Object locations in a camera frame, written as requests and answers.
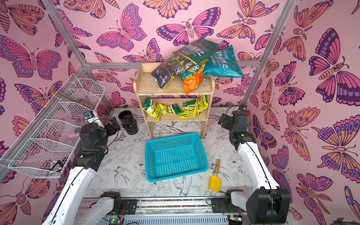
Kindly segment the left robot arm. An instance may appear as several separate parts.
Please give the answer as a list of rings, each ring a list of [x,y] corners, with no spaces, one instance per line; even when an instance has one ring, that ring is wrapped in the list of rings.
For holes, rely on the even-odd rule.
[[[78,136],[83,149],[75,157],[65,187],[43,225],[74,224],[85,191],[110,146],[108,138],[121,130],[115,117],[109,119],[106,125],[102,124],[102,119],[92,120],[81,127]]]

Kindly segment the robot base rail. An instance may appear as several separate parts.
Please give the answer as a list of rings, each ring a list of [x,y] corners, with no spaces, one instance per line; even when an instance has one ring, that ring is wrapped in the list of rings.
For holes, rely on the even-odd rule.
[[[122,199],[123,207],[96,219],[96,225],[249,225],[247,213],[223,196]]]

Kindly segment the dark green soil bag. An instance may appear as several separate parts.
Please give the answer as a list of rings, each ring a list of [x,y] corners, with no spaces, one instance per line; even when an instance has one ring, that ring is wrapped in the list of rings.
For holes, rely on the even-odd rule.
[[[182,47],[171,54],[164,62],[157,66],[151,75],[159,88],[163,89],[177,75],[187,71],[191,66],[199,64],[218,50],[219,45],[215,42],[199,39]]]

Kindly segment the yellow green fertilizer packet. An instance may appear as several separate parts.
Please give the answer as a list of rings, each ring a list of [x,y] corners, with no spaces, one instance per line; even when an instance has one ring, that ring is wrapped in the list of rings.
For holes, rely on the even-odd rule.
[[[163,115],[164,106],[154,102],[150,97],[145,99],[142,110],[145,111],[149,116],[155,118],[157,122],[161,121]]]
[[[200,114],[209,107],[207,95],[202,95],[197,98],[196,110]]]
[[[160,107],[160,112],[162,114],[179,115],[182,113],[182,109],[178,106],[178,104],[173,104],[173,105],[158,104],[158,105]]]
[[[179,116],[180,119],[190,119],[197,116],[197,99],[182,103],[182,113]]]

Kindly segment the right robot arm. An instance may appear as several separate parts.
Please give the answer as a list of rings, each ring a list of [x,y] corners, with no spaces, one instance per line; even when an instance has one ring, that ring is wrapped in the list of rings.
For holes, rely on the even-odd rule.
[[[253,187],[249,195],[229,189],[223,198],[212,198],[212,212],[229,214],[230,224],[241,225],[247,218],[251,225],[284,225],[291,195],[269,172],[255,136],[248,131],[247,114],[240,110],[233,111],[231,115],[224,113],[218,124],[229,131],[230,143],[244,160]]]

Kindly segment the teal and orange soil bag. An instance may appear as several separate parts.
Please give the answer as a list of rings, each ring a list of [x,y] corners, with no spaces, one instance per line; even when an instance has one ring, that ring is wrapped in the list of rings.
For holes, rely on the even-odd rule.
[[[219,50],[198,64],[193,64],[180,73],[186,94],[196,90],[210,76],[241,78],[244,74],[236,61],[232,46]]]

